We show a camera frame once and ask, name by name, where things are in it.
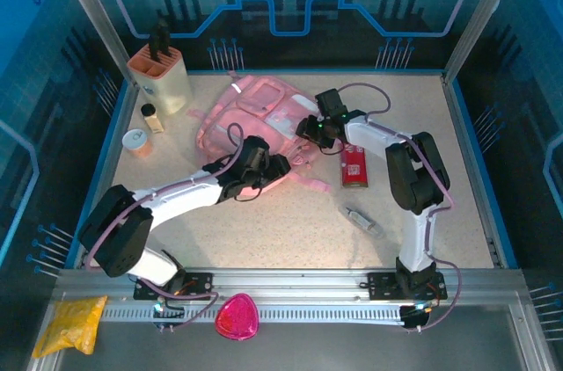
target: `yellow bag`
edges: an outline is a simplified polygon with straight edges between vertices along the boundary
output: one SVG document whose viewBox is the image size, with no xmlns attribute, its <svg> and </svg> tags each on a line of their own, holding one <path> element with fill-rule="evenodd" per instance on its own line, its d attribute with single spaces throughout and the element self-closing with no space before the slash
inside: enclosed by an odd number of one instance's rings
<svg viewBox="0 0 563 371">
<path fill-rule="evenodd" d="M 32 356 L 37 359 L 72 346 L 91 355 L 106 301 L 107 296 L 57 302 L 55 317 L 37 342 Z"/>
</svg>

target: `purple cable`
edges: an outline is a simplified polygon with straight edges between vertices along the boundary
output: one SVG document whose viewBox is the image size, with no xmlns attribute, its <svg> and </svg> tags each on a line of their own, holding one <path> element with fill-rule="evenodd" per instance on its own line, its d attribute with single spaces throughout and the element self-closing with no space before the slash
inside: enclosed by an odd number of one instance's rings
<svg viewBox="0 0 563 371">
<path fill-rule="evenodd" d="M 368 84 L 368 83 L 350 83 L 350 84 L 346 84 L 342 87 L 340 87 L 337 92 L 341 92 L 342 90 L 345 90 L 346 88 L 349 87 L 368 87 L 371 88 L 373 90 L 377 90 L 379 91 L 384 97 L 385 100 L 387 100 L 387 106 L 385 107 L 385 109 L 383 110 L 373 110 L 371 112 L 367 112 L 366 116 L 370 116 L 371 114 L 381 114 L 381 113 L 387 113 L 391 110 L 391 98 L 389 97 L 389 95 L 387 95 L 387 93 L 385 91 L 383 91 L 381 88 L 379 88 L 377 85 L 374 84 Z"/>
<path fill-rule="evenodd" d="M 207 294 L 199 294 L 199 295 L 174 295 L 174 294 L 169 294 L 168 292 L 165 292 L 164 290 L 162 290 L 160 287 L 158 287 L 157 285 L 153 284 L 151 281 L 145 280 L 145 279 L 141 279 L 141 282 L 146 285 L 150 290 L 152 290 L 153 292 L 162 295 L 165 298 L 168 299 L 177 299 L 179 301 L 194 301 L 196 299 L 201 299 L 201 298 L 208 298 L 210 296 L 213 296 L 213 299 L 211 301 L 209 301 L 209 303 L 203 307 L 200 312 L 198 312 L 196 315 L 194 315 L 193 317 L 191 317 L 189 320 L 185 321 L 182 324 L 177 324 L 174 327 L 170 328 L 170 327 L 165 327 L 166 330 L 168 331 L 172 331 L 172 329 L 179 329 L 181 327 L 185 327 L 188 324 L 193 323 L 195 320 L 197 320 L 200 316 L 202 316 L 203 314 L 205 314 L 205 312 L 207 310 L 209 310 L 213 304 L 215 304 L 215 302 L 217 302 L 217 299 L 219 299 L 219 294 L 217 292 L 209 292 Z"/>
<path fill-rule="evenodd" d="M 459 270 L 459 267 L 456 266 L 451 261 L 446 261 L 444 259 L 436 258 L 435 256 L 433 256 L 429 252 L 430 251 L 430 226 L 432 224 L 432 222 L 431 222 L 432 217 L 434 217 L 434 215 L 436 215 L 437 213 L 440 213 L 441 211 L 451 210 L 456 204 L 455 204 L 453 198 L 451 198 L 450 193 L 448 192 L 448 190 L 446 189 L 446 187 L 444 186 L 442 181 L 438 178 L 435 171 L 432 169 L 430 162 L 422 154 L 422 151 L 419 149 L 419 147 L 416 145 L 416 143 L 414 143 L 414 141 L 406 135 L 402 135 L 400 133 L 397 133 L 397 132 L 395 132 L 395 131 L 387 128 L 387 127 L 384 127 L 383 125 L 376 124 L 375 122 L 370 122 L 369 121 L 369 115 L 370 114 L 371 113 L 367 113 L 366 116 L 365 116 L 366 123 L 368 125 L 370 125 L 371 127 L 376 127 L 377 129 L 382 130 L 389 135 L 397 136 L 398 138 L 404 139 L 406 141 L 406 143 L 411 146 L 411 148 L 414 150 L 414 152 L 419 157 L 419 159 L 422 161 L 422 164 L 424 165 L 424 167 L 428 171 L 430 177 L 434 180 L 434 182 L 436 183 L 436 185 L 438 186 L 440 191 L 443 193 L 444 197 L 446 197 L 448 199 L 448 201 L 450 202 L 449 206 L 436 208 L 436 209 L 432 210 L 430 212 L 430 214 L 428 215 L 428 220 L 427 220 L 427 223 L 426 223 L 426 228 L 425 228 L 425 233 L 424 233 L 424 250 L 425 250 L 426 255 L 431 260 L 435 261 L 436 263 L 440 263 L 440 264 L 444 264 L 446 266 L 450 266 L 456 271 L 457 290 L 456 290 L 456 294 L 454 295 L 454 299 L 451 301 L 451 305 L 448 307 L 446 312 L 444 312 L 441 316 L 439 316 L 433 323 L 427 324 L 424 327 L 420 328 L 421 331 L 422 330 L 428 330 L 428 329 L 431 329 L 432 327 L 435 327 L 439 323 L 441 323 L 451 313 L 451 311 L 456 307 L 457 301 L 459 301 L 459 296 L 461 295 L 462 275 L 461 275 L 461 270 Z M 414 331 L 418 331 L 418 330 L 408 330 L 407 329 L 407 331 L 410 333 L 410 332 L 414 332 Z"/>
<path fill-rule="evenodd" d="M 240 133 L 240 143 L 237 146 L 237 150 L 235 151 L 234 156 L 225 165 L 225 167 L 223 167 L 220 171 L 216 171 L 215 173 L 211 173 L 210 175 L 207 175 L 207 176 L 204 176 L 204 177 L 201 177 L 201 178 L 184 180 L 184 181 L 181 181 L 181 182 L 176 182 L 175 184 L 170 184 L 170 185 L 164 186 L 164 187 L 160 188 L 158 191 L 156 191 L 154 193 L 150 193 L 149 195 L 142 197 L 140 200 L 134 202 L 129 207 L 124 209 L 121 213 L 119 213 L 117 215 L 117 217 L 115 217 L 115 219 L 113 219 L 113 221 L 111 223 L 109 223 L 109 226 L 107 226 L 106 230 L 104 230 L 104 233 L 101 234 L 99 239 L 96 241 L 96 243 L 90 249 L 90 252 L 88 253 L 88 257 L 86 257 L 86 264 L 85 264 L 86 270 L 95 270 L 95 269 L 100 268 L 100 267 L 92 267 L 91 266 L 91 262 L 94 259 L 96 252 L 98 252 L 99 247 L 104 243 L 104 241 L 107 239 L 109 234 L 112 233 L 112 231 L 121 222 L 121 220 L 123 220 L 125 217 L 127 217 L 128 214 L 131 213 L 135 208 L 139 207 L 140 205 L 142 205 L 146 201 L 154 200 L 156 197 L 162 195 L 163 193 L 167 193 L 169 191 L 173 191 L 173 190 L 179 189 L 179 188 L 194 186 L 194 185 L 200 184 L 201 182 L 203 182 L 205 180 L 208 180 L 209 178 L 216 178 L 220 174 L 225 173 L 237 161 L 238 156 L 240 156 L 240 152 L 243 149 L 243 143 L 244 143 L 244 138 L 245 138 L 243 128 L 237 123 L 231 123 L 227 127 L 227 135 L 230 136 L 230 131 L 233 127 L 237 128 L 238 132 Z"/>
</svg>

